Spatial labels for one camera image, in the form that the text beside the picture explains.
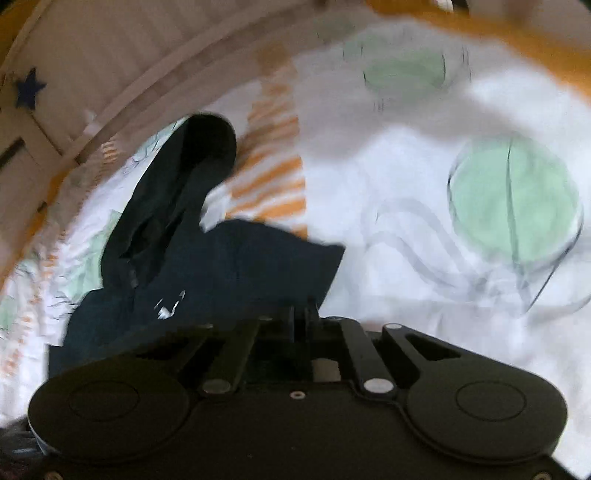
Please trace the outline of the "dark navy hooded sweatshirt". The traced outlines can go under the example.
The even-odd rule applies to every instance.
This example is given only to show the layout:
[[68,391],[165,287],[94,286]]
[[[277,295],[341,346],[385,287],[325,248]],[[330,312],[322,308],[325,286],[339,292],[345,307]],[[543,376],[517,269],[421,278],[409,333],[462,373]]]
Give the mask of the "dark navy hooded sweatshirt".
[[215,114],[188,118],[137,183],[108,238],[102,285],[73,311],[48,373],[116,355],[176,330],[273,317],[322,302],[344,247],[259,222],[201,224],[207,194],[235,168],[238,140]]

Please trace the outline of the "white leaf-patterned bed sheet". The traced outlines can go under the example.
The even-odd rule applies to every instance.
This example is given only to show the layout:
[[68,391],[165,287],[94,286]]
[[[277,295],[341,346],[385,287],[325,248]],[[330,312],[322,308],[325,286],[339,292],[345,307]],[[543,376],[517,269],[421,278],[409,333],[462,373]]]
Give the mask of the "white leaf-patterned bed sheet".
[[291,52],[256,77],[118,137],[57,179],[49,213],[1,275],[1,419],[22,415],[141,174],[192,113],[224,115],[238,172],[204,227],[257,220],[346,246],[328,314],[390,316],[523,367],[568,406],[556,459],[590,472],[590,101],[500,40],[411,16]]

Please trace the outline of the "white slatted headboard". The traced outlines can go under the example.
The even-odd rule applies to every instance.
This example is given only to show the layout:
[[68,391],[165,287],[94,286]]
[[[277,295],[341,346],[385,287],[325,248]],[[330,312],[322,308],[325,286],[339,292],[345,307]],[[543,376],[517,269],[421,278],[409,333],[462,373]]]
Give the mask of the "white slatted headboard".
[[[362,1],[41,1],[1,65],[1,270],[9,273],[57,179],[118,137],[130,152],[166,122],[256,77],[254,50],[291,52],[370,21]],[[14,82],[35,67],[36,110]]]

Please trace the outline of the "blue star decoration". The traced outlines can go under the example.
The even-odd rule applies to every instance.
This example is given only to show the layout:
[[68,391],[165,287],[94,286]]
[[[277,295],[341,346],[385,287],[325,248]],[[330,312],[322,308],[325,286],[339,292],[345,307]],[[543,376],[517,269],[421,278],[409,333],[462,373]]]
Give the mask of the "blue star decoration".
[[35,111],[37,95],[47,86],[37,78],[36,68],[32,67],[27,76],[24,79],[17,79],[14,85],[17,90],[15,107]]

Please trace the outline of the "orange mattress edge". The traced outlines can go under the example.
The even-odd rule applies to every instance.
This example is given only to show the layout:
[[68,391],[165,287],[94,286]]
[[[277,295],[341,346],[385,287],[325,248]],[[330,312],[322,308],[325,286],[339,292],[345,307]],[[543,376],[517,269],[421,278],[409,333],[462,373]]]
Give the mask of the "orange mattress edge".
[[453,33],[480,40],[500,40],[529,60],[541,64],[561,83],[590,99],[590,52],[568,46],[548,35],[508,23],[446,12],[430,1],[366,1],[377,15],[410,15]]

